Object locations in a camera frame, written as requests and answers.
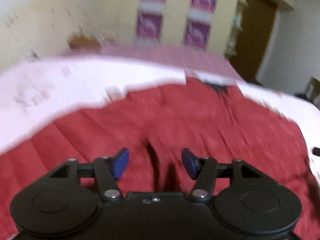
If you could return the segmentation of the red quilted down jacket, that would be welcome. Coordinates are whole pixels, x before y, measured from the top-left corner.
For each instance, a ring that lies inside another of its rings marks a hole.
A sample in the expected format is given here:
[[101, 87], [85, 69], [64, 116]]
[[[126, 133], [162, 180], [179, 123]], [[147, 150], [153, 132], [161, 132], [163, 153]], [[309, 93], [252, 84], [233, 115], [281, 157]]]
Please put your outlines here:
[[123, 100], [60, 117], [1, 156], [1, 239], [17, 232], [14, 195], [68, 158], [91, 162], [130, 152], [119, 186], [128, 191], [193, 187], [182, 162], [188, 148], [222, 163], [242, 159], [292, 190], [302, 202], [295, 228], [319, 239], [319, 196], [302, 132], [295, 122], [245, 98], [238, 87], [215, 91], [195, 79], [132, 91]]

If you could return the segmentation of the wooden chair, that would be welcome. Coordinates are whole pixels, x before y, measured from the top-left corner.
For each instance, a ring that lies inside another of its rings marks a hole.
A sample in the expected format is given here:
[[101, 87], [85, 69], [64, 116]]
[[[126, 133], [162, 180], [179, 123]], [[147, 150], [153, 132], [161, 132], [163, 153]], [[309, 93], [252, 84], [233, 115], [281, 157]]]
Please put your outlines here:
[[314, 101], [319, 97], [319, 87], [319, 80], [311, 77], [306, 89], [303, 92], [296, 93], [295, 96], [308, 102], [314, 103]]

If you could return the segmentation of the pink checked bed sheet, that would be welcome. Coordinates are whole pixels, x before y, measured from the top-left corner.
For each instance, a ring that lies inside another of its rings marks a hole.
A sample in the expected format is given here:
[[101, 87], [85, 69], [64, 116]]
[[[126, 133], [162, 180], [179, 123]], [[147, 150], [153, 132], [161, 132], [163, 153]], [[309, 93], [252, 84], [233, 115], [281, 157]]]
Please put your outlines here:
[[209, 72], [238, 81], [243, 78], [236, 72], [223, 56], [204, 50], [192, 49], [184, 46], [115, 46], [105, 45], [99, 50], [66, 49], [65, 56], [104, 55], [128, 57], [130, 59], [150, 61], [174, 67]]

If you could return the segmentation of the pink floral bed quilt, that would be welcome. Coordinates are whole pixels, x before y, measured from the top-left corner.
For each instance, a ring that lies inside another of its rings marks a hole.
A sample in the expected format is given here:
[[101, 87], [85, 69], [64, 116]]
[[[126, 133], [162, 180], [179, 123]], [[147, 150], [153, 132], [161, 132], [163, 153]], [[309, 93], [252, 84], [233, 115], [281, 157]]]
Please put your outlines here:
[[209, 72], [123, 57], [76, 56], [25, 62], [1, 74], [1, 151], [59, 115], [82, 106], [104, 106], [110, 93], [184, 84], [189, 76], [217, 85], [237, 85], [246, 98], [296, 122], [309, 151], [319, 146], [319, 110], [294, 96]]

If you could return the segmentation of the orange patterned pillow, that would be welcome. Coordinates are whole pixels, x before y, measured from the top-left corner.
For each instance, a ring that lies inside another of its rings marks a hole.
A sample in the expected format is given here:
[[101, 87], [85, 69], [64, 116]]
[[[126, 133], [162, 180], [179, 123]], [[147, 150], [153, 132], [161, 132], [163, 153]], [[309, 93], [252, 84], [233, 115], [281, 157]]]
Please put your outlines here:
[[87, 35], [83, 32], [72, 33], [67, 38], [67, 44], [71, 51], [84, 53], [99, 53], [107, 46], [116, 46], [113, 38], [98, 40], [94, 35]]

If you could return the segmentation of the lower right purple poster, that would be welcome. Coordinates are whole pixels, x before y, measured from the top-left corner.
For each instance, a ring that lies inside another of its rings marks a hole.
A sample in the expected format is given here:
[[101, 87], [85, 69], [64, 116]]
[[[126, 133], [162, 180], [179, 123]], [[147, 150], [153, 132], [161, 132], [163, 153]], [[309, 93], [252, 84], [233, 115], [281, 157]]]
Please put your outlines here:
[[186, 46], [206, 49], [211, 26], [205, 22], [187, 20], [184, 35], [184, 44]]

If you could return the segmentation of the lower left purple poster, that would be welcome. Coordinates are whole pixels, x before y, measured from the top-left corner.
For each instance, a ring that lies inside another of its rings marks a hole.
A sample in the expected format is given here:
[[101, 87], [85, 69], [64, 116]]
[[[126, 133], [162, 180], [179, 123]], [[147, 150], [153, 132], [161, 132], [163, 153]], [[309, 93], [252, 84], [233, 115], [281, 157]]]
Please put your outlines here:
[[162, 31], [162, 22], [162, 14], [139, 12], [136, 26], [136, 37], [159, 41]]

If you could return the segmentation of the brown wooden door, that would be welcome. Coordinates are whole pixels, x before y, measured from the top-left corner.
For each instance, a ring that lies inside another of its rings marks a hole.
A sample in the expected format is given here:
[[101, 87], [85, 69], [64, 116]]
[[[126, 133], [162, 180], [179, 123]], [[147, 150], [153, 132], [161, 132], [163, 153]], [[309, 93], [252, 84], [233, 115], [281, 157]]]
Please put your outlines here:
[[241, 21], [242, 31], [235, 45], [236, 55], [230, 63], [247, 82], [256, 83], [256, 74], [263, 60], [273, 29], [278, 6], [270, 0], [247, 0]]

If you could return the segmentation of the cream wardrobe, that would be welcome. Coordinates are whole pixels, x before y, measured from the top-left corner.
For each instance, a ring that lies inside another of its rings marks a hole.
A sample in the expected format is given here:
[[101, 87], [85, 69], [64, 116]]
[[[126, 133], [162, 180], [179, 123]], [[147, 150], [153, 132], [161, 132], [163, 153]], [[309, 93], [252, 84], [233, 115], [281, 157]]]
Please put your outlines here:
[[[136, 37], [138, 13], [146, 12], [139, 9], [139, 2], [140, 0], [102, 0], [102, 27], [106, 37], [115, 39], [119, 44], [142, 43], [186, 46], [184, 35], [187, 20], [190, 20], [187, 16], [190, 0], [167, 0], [163, 12], [148, 12], [163, 15], [159, 41]], [[208, 23], [211, 29], [207, 47], [204, 50], [220, 55], [225, 53], [236, 4], [237, 0], [217, 0], [212, 20]]]

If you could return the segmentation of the cream curved headboard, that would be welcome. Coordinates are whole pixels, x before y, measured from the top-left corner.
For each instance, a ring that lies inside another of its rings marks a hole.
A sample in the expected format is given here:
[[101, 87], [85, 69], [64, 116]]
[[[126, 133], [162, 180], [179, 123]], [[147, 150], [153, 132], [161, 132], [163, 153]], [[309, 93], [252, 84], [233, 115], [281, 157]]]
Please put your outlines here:
[[87, 12], [72, 0], [29, 0], [1, 18], [1, 70], [57, 55], [74, 35], [99, 37]]

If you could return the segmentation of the cream corner shelf unit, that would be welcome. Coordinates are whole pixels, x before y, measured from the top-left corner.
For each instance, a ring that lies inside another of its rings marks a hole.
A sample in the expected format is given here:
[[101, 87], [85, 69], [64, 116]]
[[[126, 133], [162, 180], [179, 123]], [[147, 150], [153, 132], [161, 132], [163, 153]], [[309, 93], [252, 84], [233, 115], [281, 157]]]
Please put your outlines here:
[[237, 55], [236, 52], [236, 43], [238, 39], [238, 35], [242, 28], [242, 16], [244, 10], [248, 7], [247, 0], [237, 0], [235, 14], [232, 19], [231, 31], [229, 33], [229, 37], [227, 40], [226, 48], [225, 48], [225, 58], [230, 61], [232, 57]]

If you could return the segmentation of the upper right purple poster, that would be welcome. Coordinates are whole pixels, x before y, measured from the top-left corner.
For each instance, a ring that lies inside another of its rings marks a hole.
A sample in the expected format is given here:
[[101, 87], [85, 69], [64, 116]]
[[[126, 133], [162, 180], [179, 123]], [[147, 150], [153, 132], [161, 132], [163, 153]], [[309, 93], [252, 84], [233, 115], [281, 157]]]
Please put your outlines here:
[[217, 0], [190, 0], [188, 18], [209, 23], [216, 9]]

